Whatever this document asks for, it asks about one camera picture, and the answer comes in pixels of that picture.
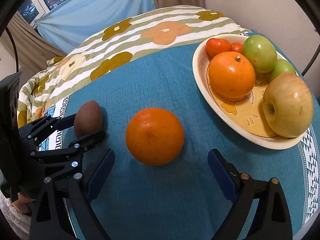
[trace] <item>wall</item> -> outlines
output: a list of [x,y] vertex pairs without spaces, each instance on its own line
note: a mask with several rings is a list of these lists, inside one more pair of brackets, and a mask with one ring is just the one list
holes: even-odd
[[[206,8],[223,12],[244,28],[269,37],[303,71],[316,51],[320,37],[294,0],[205,0]],[[305,75],[320,96],[320,56]]]
[[0,42],[0,80],[16,72],[16,61]]

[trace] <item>orange fruit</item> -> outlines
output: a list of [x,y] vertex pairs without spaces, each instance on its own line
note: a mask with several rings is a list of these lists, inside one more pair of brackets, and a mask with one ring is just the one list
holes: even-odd
[[242,44],[239,42],[231,43],[232,51],[242,53]]
[[184,131],[179,119],[170,111],[152,107],[137,112],[125,134],[133,157],[148,165],[171,162],[182,149]]
[[207,41],[205,50],[211,57],[214,57],[221,52],[232,51],[232,46],[227,40],[211,38]]
[[255,72],[250,61],[234,51],[222,52],[210,64],[208,75],[213,89],[225,99],[246,96],[255,83]]

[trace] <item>wire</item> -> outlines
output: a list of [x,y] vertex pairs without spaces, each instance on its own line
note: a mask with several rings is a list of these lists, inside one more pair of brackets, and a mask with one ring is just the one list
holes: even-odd
[[314,61],[316,60],[316,58],[318,57],[320,52],[320,44],[316,50],[316,52],[314,53],[312,59],[310,60],[310,62],[308,63],[308,65],[306,66],[306,68],[302,71],[301,75],[304,76],[305,73],[309,70],[309,68],[311,67],[311,65],[314,63]]
[[18,62],[18,53],[17,53],[16,44],[14,43],[13,37],[12,37],[8,27],[5,28],[5,31],[7,32],[8,36],[10,38],[10,41],[13,46],[14,56],[16,57],[16,72],[19,72],[19,62]]

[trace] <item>green plum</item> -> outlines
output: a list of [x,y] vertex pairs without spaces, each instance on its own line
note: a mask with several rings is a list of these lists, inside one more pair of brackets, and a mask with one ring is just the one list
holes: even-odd
[[284,59],[278,59],[275,64],[275,68],[268,73],[269,81],[273,80],[282,73],[295,74],[296,71],[288,61]]
[[252,35],[243,44],[242,54],[251,62],[256,73],[273,70],[277,52],[272,43],[261,35]]

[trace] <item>fruit plate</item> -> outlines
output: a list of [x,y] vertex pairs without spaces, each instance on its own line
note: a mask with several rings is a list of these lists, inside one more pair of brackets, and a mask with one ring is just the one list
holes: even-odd
[[[221,34],[214,38],[225,39],[230,43],[241,44],[248,38],[239,34]],[[216,114],[233,130],[249,141],[265,148],[282,150],[296,145],[304,133],[295,138],[285,138],[275,134],[268,126],[262,110],[262,96],[268,85],[266,74],[259,74],[256,78],[255,87],[247,95],[245,100],[231,102],[221,98],[210,85],[207,76],[208,65],[211,58],[207,55],[205,45],[208,39],[202,42],[196,49],[192,68],[196,83],[204,99]],[[286,60],[277,52],[277,57]]]

